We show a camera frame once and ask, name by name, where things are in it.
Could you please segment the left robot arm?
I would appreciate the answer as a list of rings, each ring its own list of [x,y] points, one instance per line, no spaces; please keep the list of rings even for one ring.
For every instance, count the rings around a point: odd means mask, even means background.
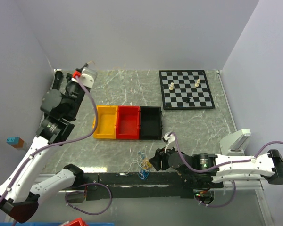
[[[67,144],[74,128],[83,97],[90,95],[94,76],[75,71],[68,80],[65,93],[51,89],[43,96],[41,110],[45,118],[31,146],[8,179],[0,185],[0,209],[18,223],[28,221],[46,199],[58,191],[83,185],[83,170],[69,164],[56,175],[35,183],[44,165],[53,155],[54,146]]]

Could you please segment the black plastic bin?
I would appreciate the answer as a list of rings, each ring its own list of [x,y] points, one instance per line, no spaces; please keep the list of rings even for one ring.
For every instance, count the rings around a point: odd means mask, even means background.
[[[157,106],[140,107],[140,140],[160,140],[162,138],[162,111]]]

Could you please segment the red plastic bin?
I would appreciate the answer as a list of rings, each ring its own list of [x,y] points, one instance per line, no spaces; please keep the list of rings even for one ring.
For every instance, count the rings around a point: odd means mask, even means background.
[[[138,140],[140,131],[140,107],[118,106],[116,139]]]

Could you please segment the yellow plastic bin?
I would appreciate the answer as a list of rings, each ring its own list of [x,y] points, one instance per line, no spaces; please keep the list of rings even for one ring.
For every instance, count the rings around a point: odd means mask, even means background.
[[[93,134],[95,139],[116,139],[117,110],[115,105],[98,105],[98,125]]]

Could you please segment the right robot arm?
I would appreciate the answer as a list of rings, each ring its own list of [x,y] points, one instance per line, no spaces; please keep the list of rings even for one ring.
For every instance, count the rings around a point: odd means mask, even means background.
[[[174,148],[157,149],[149,163],[156,171],[175,169],[185,186],[210,189],[223,186],[230,180],[266,180],[272,185],[283,185],[283,159],[278,150],[254,156],[226,156],[178,152]]]

